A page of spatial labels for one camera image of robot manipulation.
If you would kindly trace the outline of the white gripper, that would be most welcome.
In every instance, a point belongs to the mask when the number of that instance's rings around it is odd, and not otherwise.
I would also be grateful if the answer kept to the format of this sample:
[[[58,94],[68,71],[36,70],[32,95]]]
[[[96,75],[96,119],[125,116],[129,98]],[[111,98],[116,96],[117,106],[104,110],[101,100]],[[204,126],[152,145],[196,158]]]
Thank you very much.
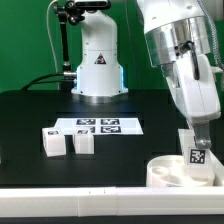
[[[204,54],[197,56],[200,78],[194,78],[194,67],[189,53],[178,59],[166,78],[178,110],[193,125],[198,149],[210,149],[210,127],[207,122],[218,119],[221,106],[212,69]]]

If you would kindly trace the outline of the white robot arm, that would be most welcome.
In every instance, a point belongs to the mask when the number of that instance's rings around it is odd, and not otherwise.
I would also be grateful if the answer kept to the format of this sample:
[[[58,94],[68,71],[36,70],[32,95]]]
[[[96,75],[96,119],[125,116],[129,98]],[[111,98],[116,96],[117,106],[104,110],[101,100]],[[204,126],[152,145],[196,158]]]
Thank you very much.
[[[74,0],[84,11],[83,59],[77,92],[86,97],[112,97],[123,90],[117,63],[117,32],[102,13],[109,0]],[[152,66],[159,66],[175,105],[194,131],[199,149],[209,149],[209,122],[221,109],[206,54],[211,51],[202,0],[137,0]]]

